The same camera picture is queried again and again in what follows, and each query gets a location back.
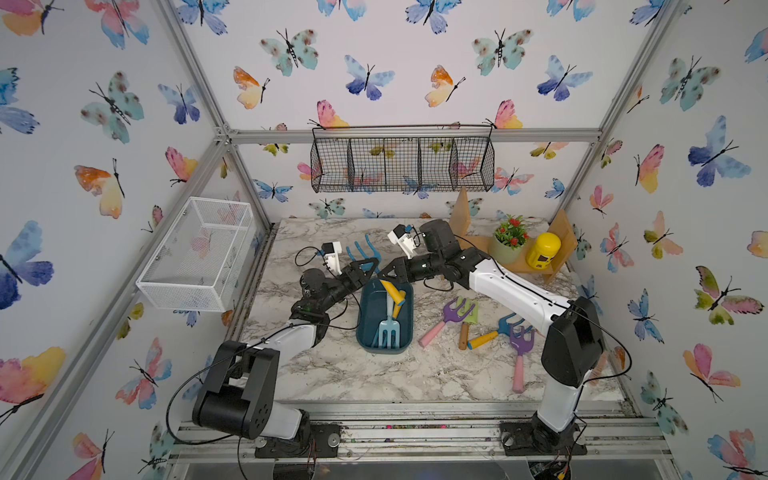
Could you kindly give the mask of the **blue rake yellow handle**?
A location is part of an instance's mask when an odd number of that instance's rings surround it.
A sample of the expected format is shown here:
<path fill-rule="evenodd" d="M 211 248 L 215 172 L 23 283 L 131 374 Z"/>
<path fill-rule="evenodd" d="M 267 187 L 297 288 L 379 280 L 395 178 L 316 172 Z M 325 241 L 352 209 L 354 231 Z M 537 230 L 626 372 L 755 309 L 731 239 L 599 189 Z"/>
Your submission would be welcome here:
<path fill-rule="evenodd" d="M 399 290 L 395 295 L 390 296 L 390 300 L 393 302 L 391 318 L 396 320 L 402 307 L 405 305 L 406 292 L 404 290 Z"/>

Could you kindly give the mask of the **teal plastic storage box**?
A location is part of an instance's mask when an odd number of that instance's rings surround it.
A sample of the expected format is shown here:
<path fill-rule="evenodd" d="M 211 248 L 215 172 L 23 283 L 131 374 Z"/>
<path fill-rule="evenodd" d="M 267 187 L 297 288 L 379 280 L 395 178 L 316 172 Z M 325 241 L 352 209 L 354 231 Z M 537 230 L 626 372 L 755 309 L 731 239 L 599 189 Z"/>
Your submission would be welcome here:
<path fill-rule="evenodd" d="M 379 345 L 380 325 L 388 319 L 388 304 L 391 302 L 387 290 L 378 279 L 372 280 L 362 290 L 356 338 L 358 344 L 369 353 L 401 354 L 413 340 L 413 288 L 410 284 L 396 284 L 396 287 L 404 292 L 405 301 L 397 317 L 392 317 L 392 321 L 399 327 L 399 334 L 398 341 L 393 333 L 390 334 L 391 347 L 387 343 L 383 347 Z"/>

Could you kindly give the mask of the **light blue fork white handle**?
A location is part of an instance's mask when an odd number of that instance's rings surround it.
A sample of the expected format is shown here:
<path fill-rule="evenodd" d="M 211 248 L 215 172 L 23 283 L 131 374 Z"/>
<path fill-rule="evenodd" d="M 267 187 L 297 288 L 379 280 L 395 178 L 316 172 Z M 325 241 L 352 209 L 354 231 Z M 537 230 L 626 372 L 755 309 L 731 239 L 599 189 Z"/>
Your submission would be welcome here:
<path fill-rule="evenodd" d="M 400 348 L 400 324 L 391 318 L 393 302 L 386 299 L 386 318 L 379 323 L 372 347 L 375 349 L 395 350 Z"/>

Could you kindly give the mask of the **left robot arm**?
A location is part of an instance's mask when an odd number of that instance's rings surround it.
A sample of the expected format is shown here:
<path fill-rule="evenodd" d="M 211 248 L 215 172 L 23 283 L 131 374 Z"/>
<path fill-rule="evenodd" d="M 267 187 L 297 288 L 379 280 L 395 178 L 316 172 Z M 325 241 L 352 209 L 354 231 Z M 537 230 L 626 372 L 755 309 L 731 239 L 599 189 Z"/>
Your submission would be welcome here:
<path fill-rule="evenodd" d="M 379 260 L 353 261 L 335 276 L 309 269 L 300 278 L 302 297 L 288 323 L 254 345 L 224 342 L 216 352 L 192 410 L 192 422 L 225 434 L 302 443 L 308 434 L 304 412 L 275 401 L 278 371 L 324 338 L 328 310 L 363 288 Z"/>

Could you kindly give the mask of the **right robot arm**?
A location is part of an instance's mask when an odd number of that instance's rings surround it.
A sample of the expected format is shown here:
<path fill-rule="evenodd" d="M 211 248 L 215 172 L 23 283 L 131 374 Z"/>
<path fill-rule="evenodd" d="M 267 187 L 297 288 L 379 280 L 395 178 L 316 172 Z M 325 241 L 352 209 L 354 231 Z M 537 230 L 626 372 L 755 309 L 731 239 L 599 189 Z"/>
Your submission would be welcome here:
<path fill-rule="evenodd" d="M 556 295 L 508 271 L 482 250 L 463 248 L 445 220 L 431 220 L 419 232 L 420 244 L 427 249 L 421 255 L 404 225 L 388 233 L 404 254 L 382 267 L 379 278 L 414 283 L 442 276 L 518 314 L 545 337 L 541 364 L 548 380 L 536 420 L 552 432 L 566 431 L 575 419 L 583 385 L 604 351 L 592 301 Z"/>

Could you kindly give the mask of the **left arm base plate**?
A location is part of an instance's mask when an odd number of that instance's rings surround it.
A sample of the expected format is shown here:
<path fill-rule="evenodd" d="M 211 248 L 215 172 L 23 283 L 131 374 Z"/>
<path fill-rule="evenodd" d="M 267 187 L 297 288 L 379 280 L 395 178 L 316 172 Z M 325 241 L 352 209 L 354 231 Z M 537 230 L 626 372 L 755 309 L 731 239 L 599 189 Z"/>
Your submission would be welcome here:
<path fill-rule="evenodd" d="M 292 439 L 259 437 L 254 457 L 264 459 L 336 458 L 341 444 L 341 428 L 334 423 L 304 423 Z"/>

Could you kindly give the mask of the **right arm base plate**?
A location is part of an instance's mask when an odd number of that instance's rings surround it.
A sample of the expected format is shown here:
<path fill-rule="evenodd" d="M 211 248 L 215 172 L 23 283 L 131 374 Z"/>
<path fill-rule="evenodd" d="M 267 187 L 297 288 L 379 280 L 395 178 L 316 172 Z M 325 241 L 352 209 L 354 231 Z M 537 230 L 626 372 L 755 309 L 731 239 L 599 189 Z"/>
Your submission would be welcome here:
<path fill-rule="evenodd" d="M 582 430 L 575 421 L 562 432 L 552 430 L 536 415 L 526 421 L 503 422 L 499 428 L 500 443 L 509 457 L 587 454 L 586 446 L 578 443 Z"/>

